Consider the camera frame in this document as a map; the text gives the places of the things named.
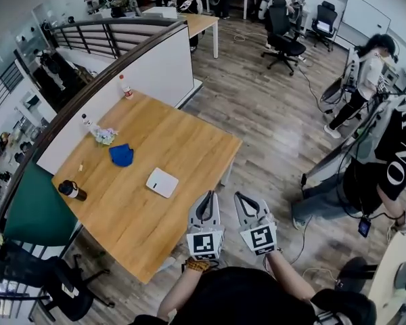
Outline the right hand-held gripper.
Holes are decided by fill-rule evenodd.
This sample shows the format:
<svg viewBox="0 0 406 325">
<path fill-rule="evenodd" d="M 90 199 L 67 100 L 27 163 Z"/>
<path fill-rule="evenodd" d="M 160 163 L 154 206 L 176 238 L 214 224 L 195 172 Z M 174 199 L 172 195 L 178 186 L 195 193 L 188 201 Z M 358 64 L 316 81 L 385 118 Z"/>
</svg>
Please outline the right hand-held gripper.
<svg viewBox="0 0 406 325">
<path fill-rule="evenodd" d="M 250 251 L 256 256 L 276 251 L 277 222 L 269 213 L 266 202 L 242 196 L 240 192 L 234 194 L 233 200 L 240 223 L 246 223 L 246 218 L 256 219 L 240 227 L 240 236 Z"/>
</svg>

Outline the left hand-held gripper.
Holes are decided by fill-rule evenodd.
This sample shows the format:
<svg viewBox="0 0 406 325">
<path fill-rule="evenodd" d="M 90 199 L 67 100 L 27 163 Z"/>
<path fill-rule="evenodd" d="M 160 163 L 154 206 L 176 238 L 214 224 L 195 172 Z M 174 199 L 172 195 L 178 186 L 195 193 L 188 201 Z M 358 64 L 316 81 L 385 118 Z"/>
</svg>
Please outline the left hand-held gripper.
<svg viewBox="0 0 406 325">
<path fill-rule="evenodd" d="M 191 206 L 186 234 L 190 256 L 196 261 L 219 259 L 225 227 L 220 224 L 217 193 L 207 191 Z"/>
</svg>

